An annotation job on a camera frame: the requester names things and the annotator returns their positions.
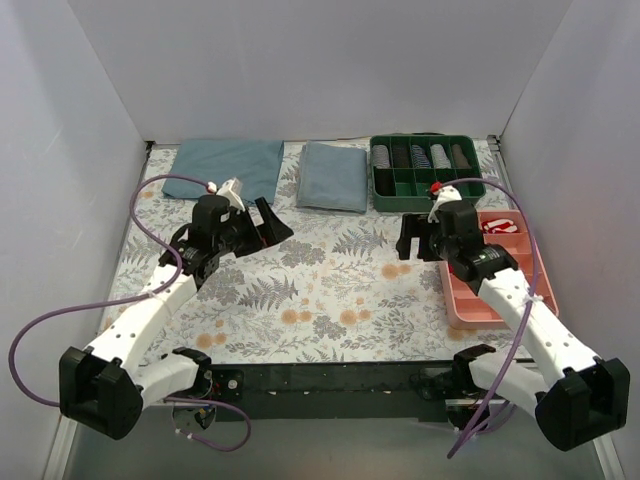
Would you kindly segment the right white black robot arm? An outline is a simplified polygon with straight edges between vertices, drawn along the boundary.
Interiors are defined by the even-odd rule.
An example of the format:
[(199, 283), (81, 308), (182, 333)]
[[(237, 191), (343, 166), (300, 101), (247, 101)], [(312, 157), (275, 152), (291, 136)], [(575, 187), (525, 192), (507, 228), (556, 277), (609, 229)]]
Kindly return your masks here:
[(578, 340), (538, 296), (516, 257), (490, 243), (478, 213), (467, 200), (446, 201), (430, 214), (402, 217), (396, 249), (410, 256), (444, 261), (455, 278), (491, 308), (514, 332), (538, 369), (519, 366), (488, 345), (455, 355), (454, 389), (464, 397), (486, 391), (531, 415), (544, 437), (569, 451), (621, 429), (627, 420), (630, 373), (617, 358), (603, 359)]

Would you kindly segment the black underwear beige waistband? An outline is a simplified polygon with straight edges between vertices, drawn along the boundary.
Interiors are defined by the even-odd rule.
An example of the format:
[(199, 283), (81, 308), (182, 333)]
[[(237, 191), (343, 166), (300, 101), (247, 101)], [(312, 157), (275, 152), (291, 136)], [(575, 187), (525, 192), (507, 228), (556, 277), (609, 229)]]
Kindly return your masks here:
[(394, 173), (390, 168), (375, 168), (375, 191), (379, 196), (394, 197), (396, 195)]

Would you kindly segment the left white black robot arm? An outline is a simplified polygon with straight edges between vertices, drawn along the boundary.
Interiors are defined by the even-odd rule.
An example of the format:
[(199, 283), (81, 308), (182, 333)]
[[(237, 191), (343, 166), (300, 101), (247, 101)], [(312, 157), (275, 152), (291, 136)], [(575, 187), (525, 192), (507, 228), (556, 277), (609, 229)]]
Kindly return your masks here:
[(245, 257), (293, 235), (263, 198), (256, 224), (239, 201), (202, 196), (189, 223), (171, 237), (143, 299), (84, 349), (69, 348), (59, 361), (61, 413), (112, 439), (124, 438), (147, 407), (177, 394), (205, 398), (213, 386), (208, 355), (178, 347), (146, 367), (140, 362), (165, 324), (196, 296), (223, 256)]

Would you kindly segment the green divided organizer box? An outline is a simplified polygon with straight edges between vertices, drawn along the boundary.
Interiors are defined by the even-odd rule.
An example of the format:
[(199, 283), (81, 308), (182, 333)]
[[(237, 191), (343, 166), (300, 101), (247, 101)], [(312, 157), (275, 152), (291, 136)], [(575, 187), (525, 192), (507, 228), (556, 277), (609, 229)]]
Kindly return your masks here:
[[(452, 160), (451, 145), (459, 143), (466, 145), (470, 149), (471, 169), (457, 169)], [(379, 196), (375, 191), (375, 167), (372, 166), (370, 150), (373, 145), (385, 145), (389, 148), (393, 145), (404, 145), (407, 147), (410, 156), (410, 147), (420, 145), (425, 149), (431, 161), (430, 169), (414, 168), (394, 168), (394, 181), (396, 195), (394, 197)], [(451, 169), (436, 169), (432, 162), (430, 147), (433, 144), (442, 144), (447, 156), (451, 160)], [(444, 135), (444, 134), (394, 134), (377, 135), (370, 139), (369, 143), (369, 163), (370, 177), (372, 181), (372, 202), (374, 208), (383, 213), (418, 213), (431, 209), (433, 197), (430, 187), (436, 183), (446, 183), (453, 180), (462, 179), (464, 182), (458, 186), (458, 190), (464, 199), (476, 204), (486, 194), (486, 187), (478, 179), (481, 177), (480, 163), (476, 154), (475, 145), (471, 138), (464, 135)]]

